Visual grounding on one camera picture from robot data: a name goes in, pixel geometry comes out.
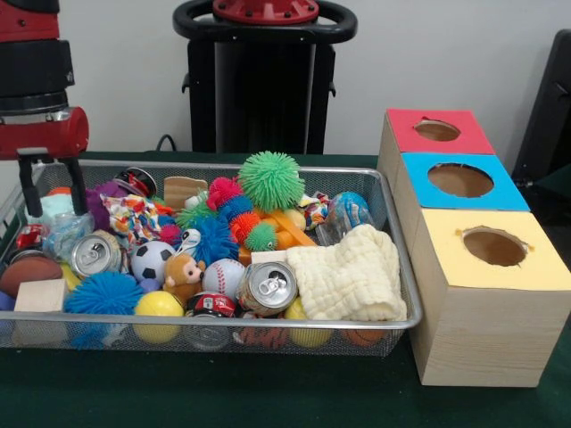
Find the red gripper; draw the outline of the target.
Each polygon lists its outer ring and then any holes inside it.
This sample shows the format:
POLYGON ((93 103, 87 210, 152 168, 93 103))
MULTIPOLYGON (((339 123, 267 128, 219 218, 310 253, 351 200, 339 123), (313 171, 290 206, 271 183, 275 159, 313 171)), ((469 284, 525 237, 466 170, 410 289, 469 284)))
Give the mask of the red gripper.
POLYGON ((66 158, 75 214, 88 213, 82 169, 78 159, 72 158, 87 149, 88 139, 87 115, 80 107, 1 117, 1 159, 18 159, 21 189, 31 217, 40 218, 43 215, 40 197, 32 179, 32 159, 27 157, 35 155, 66 158))

